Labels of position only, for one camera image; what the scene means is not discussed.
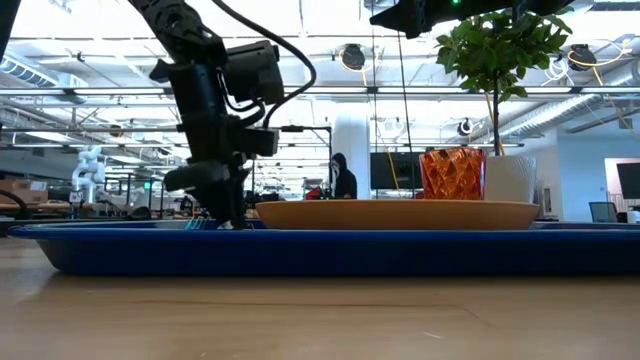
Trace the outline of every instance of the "white wall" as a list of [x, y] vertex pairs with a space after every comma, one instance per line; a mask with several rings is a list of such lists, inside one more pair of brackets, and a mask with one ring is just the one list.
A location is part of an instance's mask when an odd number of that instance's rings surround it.
[[556, 129], [544, 133], [540, 139], [527, 139], [525, 147], [507, 149], [507, 155], [521, 155], [536, 159], [537, 188], [538, 190], [549, 188], [551, 190], [552, 211], [545, 216], [555, 216], [562, 220], [562, 184], [560, 179], [560, 163], [558, 156], [558, 136]]
[[607, 201], [606, 158], [640, 157], [640, 140], [631, 136], [558, 137], [565, 221], [591, 221], [589, 202]]

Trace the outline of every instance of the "green leaves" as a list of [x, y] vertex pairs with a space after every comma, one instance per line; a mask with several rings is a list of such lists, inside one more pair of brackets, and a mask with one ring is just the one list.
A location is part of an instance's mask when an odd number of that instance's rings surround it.
[[560, 19], [559, 17], [555, 15], [549, 15], [549, 16], [545, 16], [544, 18], [548, 20], [550, 23], [552, 23], [553, 25], [560, 28], [561, 30], [566, 31], [569, 34], [573, 34], [573, 30], [571, 30], [571, 28], [567, 26], [567, 24], [564, 21], [562, 21], [562, 19]]
[[527, 75], [527, 68], [524, 66], [518, 66], [516, 69], [516, 74], [518, 75], [518, 79], [524, 79], [524, 76]]
[[518, 81], [527, 69], [549, 68], [550, 55], [560, 52], [570, 33], [553, 15], [525, 13], [515, 24], [509, 11], [476, 15], [436, 39], [440, 47], [436, 62], [445, 72], [455, 71], [465, 79], [463, 89], [492, 92], [497, 82], [499, 101], [504, 102], [513, 95], [527, 96]]

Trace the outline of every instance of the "person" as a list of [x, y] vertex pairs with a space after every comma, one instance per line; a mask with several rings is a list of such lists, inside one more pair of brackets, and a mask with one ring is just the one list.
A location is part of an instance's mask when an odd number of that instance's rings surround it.
[[357, 199], [358, 182], [347, 167], [347, 158], [342, 153], [336, 153], [331, 158], [333, 172], [333, 197], [336, 199]]

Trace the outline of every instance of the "orange faceted vase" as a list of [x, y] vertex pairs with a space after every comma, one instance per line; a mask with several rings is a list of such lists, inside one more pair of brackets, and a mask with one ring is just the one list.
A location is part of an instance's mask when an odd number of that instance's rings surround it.
[[483, 200], [487, 153], [480, 149], [433, 150], [420, 155], [425, 199]]

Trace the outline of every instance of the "potted plant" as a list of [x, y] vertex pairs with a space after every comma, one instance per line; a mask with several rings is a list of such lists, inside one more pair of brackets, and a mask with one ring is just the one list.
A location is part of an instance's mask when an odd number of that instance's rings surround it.
[[[566, 8], [558, 15], [570, 10]], [[468, 18], [449, 35], [437, 38], [440, 47], [437, 63], [444, 66], [447, 74], [455, 71], [464, 79], [461, 88], [483, 92], [489, 105], [496, 157], [487, 161], [485, 199], [525, 201], [523, 196], [516, 195], [524, 193], [529, 202], [533, 200], [535, 160], [498, 159], [499, 155], [504, 155], [498, 108], [513, 95], [527, 96], [518, 81], [524, 79], [528, 69], [548, 69], [550, 56], [561, 53], [561, 47], [571, 33], [571, 29], [555, 15], [538, 16], [526, 12], [514, 20], [512, 12], [505, 10]], [[521, 170], [514, 173], [513, 169], [518, 167]]]

